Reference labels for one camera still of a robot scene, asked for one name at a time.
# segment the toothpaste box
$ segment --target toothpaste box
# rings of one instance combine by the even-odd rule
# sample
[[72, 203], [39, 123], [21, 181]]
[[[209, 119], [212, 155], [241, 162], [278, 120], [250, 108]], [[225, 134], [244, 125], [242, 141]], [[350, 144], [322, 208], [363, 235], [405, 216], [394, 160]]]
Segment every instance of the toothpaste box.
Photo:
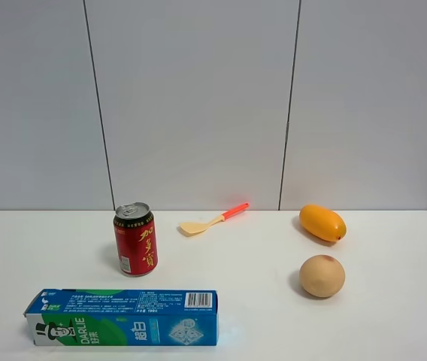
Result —
[[214, 346], [216, 291], [43, 290], [25, 311], [38, 346]]

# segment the soda can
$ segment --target soda can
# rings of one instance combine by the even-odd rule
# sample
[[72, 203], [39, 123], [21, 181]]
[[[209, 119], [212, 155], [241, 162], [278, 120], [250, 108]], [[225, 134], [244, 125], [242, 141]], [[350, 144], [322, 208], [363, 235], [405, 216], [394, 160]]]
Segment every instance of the soda can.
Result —
[[129, 276], [143, 276], [157, 265], [155, 224], [150, 207], [136, 202], [121, 205], [115, 211], [120, 269]]

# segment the can lid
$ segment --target can lid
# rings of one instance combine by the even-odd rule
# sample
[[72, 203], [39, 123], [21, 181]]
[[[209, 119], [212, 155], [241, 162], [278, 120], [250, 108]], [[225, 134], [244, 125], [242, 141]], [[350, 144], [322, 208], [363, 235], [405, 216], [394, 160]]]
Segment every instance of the can lid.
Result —
[[150, 207], [142, 202], [131, 203], [130, 205], [121, 205], [115, 213], [117, 217], [123, 220], [136, 220], [146, 216], [150, 212]]

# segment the orange handle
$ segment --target orange handle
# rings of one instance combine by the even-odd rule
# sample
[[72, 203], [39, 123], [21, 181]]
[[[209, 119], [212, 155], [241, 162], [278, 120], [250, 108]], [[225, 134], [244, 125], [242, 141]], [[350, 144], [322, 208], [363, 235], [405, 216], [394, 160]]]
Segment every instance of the orange handle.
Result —
[[237, 213], [242, 212], [244, 209], [249, 208], [249, 204], [248, 203], [243, 203], [242, 205], [239, 205], [238, 207], [232, 208], [230, 210], [228, 210], [225, 213], [222, 213], [223, 217], [227, 220], [230, 217], [235, 216]]

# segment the beige spoon head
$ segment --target beige spoon head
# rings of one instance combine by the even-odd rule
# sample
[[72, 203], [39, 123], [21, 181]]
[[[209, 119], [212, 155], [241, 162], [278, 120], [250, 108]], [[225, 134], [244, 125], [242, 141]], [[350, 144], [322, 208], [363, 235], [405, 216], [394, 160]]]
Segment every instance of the beige spoon head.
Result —
[[180, 228], [189, 235], [196, 235], [206, 231], [210, 226], [213, 226], [215, 223], [224, 221], [224, 216], [218, 216], [216, 219], [210, 221], [209, 223], [199, 223], [199, 222], [184, 222], [180, 224]]

